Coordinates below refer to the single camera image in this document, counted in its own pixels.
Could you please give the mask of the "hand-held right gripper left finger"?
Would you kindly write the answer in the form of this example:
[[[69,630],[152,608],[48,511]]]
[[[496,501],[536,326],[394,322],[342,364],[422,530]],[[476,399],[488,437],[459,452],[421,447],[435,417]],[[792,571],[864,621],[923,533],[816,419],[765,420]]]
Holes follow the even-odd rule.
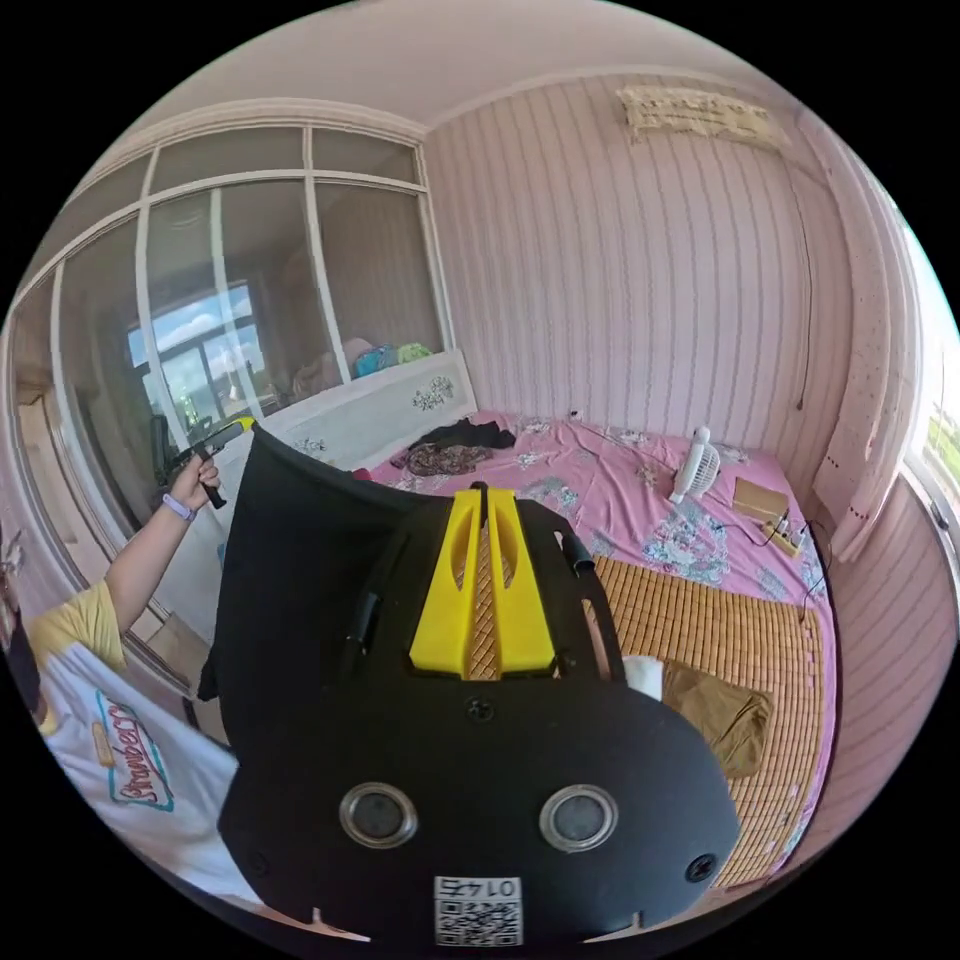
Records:
[[[409,650],[421,672],[465,680],[474,634],[484,494],[455,494]]]

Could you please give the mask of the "person's left hand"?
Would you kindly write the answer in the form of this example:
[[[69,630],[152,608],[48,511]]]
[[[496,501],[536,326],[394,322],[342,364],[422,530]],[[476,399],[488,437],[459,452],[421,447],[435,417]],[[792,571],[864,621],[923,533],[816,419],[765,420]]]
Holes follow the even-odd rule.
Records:
[[[194,453],[174,478],[169,496],[184,511],[196,514],[211,502],[211,491],[219,493],[219,487],[219,473],[213,460]]]

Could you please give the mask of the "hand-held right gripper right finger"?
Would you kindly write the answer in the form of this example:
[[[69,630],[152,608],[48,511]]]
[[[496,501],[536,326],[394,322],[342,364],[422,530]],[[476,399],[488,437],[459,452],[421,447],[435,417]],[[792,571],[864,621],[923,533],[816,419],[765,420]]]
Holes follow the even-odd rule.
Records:
[[[493,626],[500,680],[550,676],[556,653],[515,494],[487,492]]]

